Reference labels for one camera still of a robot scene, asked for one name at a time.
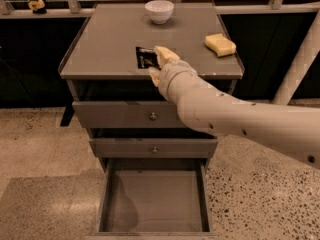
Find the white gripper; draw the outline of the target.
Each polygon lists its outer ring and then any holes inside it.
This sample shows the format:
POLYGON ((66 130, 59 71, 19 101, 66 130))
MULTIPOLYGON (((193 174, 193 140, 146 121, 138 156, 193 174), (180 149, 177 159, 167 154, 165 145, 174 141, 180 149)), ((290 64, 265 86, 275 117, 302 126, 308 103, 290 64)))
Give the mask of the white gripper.
POLYGON ((162 46, 155 46, 154 52, 161 70, 149 67, 148 72, 155 87, 158 87, 160 94, 169 98, 168 90, 172 80, 181 73, 190 73, 197 76, 197 71, 187 62, 179 60, 180 57, 170 49, 162 46))

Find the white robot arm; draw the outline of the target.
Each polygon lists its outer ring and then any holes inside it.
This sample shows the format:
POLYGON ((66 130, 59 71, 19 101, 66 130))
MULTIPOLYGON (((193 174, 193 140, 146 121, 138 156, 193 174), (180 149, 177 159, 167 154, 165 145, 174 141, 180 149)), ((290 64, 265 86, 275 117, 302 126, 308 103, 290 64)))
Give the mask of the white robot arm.
POLYGON ((320 168, 320 109, 237 99, 200 78, 166 47, 153 48, 149 74, 160 94, 176 105, 188 128, 242 136, 316 169, 320 168))

